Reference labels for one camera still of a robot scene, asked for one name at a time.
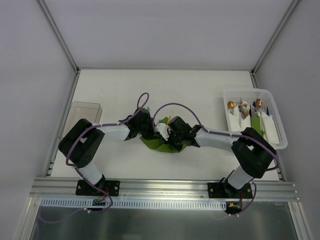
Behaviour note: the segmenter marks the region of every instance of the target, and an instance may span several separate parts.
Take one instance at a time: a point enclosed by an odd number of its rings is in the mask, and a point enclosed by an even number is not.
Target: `glass panel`
[[[75,208],[42,207],[41,217],[61,220]],[[80,211],[61,223],[36,221],[32,240],[297,240],[287,203],[255,202],[240,217],[222,211],[110,209]]]

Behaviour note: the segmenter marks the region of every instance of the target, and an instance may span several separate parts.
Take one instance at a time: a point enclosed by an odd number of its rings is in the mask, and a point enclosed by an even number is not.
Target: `metal spoon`
[[[262,100],[260,98],[257,98],[255,100],[255,108],[257,109],[257,111],[259,111],[259,108],[261,108],[262,106]]]
[[[229,101],[227,106],[228,106],[228,109],[230,110],[230,113],[234,114],[234,111],[235,111],[234,108],[236,107],[236,104],[233,101]]]

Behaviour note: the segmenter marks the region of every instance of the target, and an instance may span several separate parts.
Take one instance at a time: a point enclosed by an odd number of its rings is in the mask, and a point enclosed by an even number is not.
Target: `white floor panel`
[[[246,71],[82,70],[73,101],[101,104],[100,123],[115,123],[132,114],[138,97],[148,92],[152,116],[166,103],[181,103],[206,127],[226,131],[223,92],[252,87]],[[157,118],[170,115],[182,117],[191,126],[197,124],[179,106],[164,108]],[[106,178],[120,179],[219,180],[239,165],[232,153],[220,149],[187,147],[181,153],[161,153],[148,149],[138,137],[101,144],[94,161]],[[58,152],[51,176],[77,177],[77,173]],[[277,181],[277,171],[267,172],[262,180]]]

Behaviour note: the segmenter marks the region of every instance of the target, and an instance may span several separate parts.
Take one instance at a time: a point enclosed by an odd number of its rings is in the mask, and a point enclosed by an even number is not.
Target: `green cloth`
[[[159,123],[168,124],[168,119],[168,117],[165,117],[164,119],[160,120]],[[166,145],[162,139],[146,140],[142,136],[140,137],[140,139],[149,149],[156,150],[161,153],[176,154],[180,153],[187,147],[186,144],[183,144],[182,149],[180,151],[177,151]]]
[[[260,125],[260,117],[257,116],[256,118],[251,117],[251,127],[258,132],[261,136],[263,136],[263,131],[261,131]]]

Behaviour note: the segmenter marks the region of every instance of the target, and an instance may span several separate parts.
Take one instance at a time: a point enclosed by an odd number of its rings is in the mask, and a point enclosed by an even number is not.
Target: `gold object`
[[[249,111],[244,105],[241,106],[241,112],[243,113],[244,118],[249,116]]]
[[[227,106],[228,106],[228,110],[230,110],[230,113],[234,114],[236,104],[233,101],[229,101]]]
[[[262,106],[262,101],[261,101],[261,99],[257,98],[257,99],[255,100],[255,107],[256,107],[257,109],[259,109],[259,108],[261,108],[261,106]]]
[[[166,124],[168,125],[170,121],[171,121],[171,115],[168,117],[168,121]]]
[[[234,109],[236,107],[236,104],[233,101],[228,102],[228,107],[231,109]]]

